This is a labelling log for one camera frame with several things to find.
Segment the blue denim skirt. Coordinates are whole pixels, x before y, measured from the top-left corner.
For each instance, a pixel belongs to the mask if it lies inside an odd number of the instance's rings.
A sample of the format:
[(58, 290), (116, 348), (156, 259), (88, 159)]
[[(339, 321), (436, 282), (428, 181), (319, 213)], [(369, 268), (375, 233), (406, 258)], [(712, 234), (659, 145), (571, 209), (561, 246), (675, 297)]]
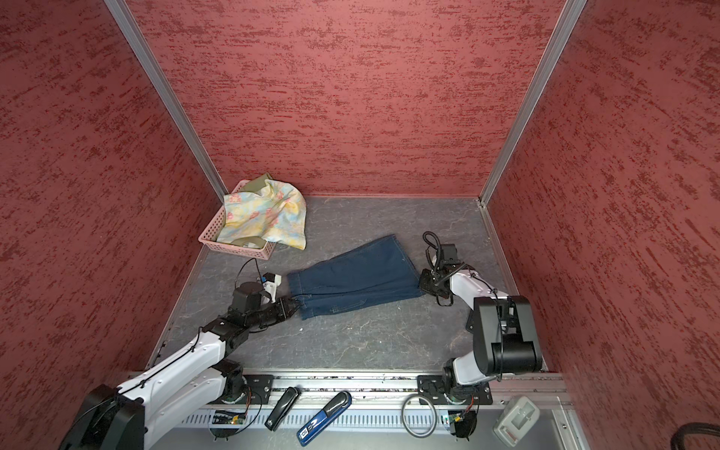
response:
[(420, 274), (390, 234), (287, 276), (304, 320), (424, 295)]

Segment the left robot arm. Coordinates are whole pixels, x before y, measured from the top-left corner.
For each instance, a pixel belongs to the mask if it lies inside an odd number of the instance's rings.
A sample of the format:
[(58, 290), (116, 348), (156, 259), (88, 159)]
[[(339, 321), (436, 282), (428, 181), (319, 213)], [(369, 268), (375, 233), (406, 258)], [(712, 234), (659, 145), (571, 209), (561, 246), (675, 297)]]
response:
[(254, 392), (230, 356), (250, 335), (292, 318), (299, 308), (298, 300), (273, 298), (257, 282), (242, 284), (228, 311), (181, 350), (123, 384), (91, 391), (60, 448), (149, 449), (212, 401), (249, 408)]

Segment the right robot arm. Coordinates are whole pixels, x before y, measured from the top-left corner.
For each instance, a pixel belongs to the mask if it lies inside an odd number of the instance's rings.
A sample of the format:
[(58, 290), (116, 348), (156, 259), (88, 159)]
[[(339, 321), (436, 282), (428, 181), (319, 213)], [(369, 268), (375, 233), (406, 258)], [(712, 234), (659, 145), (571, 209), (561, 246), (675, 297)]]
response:
[(420, 289), (438, 301), (462, 300), (470, 308), (466, 328), (472, 350), (448, 360), (442, 370), (440, 395), (451, 404), (482, 397), (488, 383), (504, 375), (542, 371), (544, 358), (530, 301), (494, 288), (462, 264), (453, 269), (425, 269)]

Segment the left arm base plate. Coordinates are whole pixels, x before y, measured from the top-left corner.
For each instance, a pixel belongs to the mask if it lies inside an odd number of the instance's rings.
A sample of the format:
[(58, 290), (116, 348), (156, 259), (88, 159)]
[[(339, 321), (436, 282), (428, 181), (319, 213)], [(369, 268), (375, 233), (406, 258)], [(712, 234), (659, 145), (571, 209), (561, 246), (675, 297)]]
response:
[(275, 377), (270, 374), (232, 375), (219, 401), (224, 404), (267, 404)]

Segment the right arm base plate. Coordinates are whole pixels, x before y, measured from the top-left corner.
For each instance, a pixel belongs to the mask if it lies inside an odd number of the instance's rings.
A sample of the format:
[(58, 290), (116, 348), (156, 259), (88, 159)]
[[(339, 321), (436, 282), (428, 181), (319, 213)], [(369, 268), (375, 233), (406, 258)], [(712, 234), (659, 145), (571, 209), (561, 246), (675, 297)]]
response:
[(493, 403), (491, 388), (485, 384), (461, 385), (446, 382), (440, 375), (418, 375), (417, 391), (435, 405), (487, 406)]

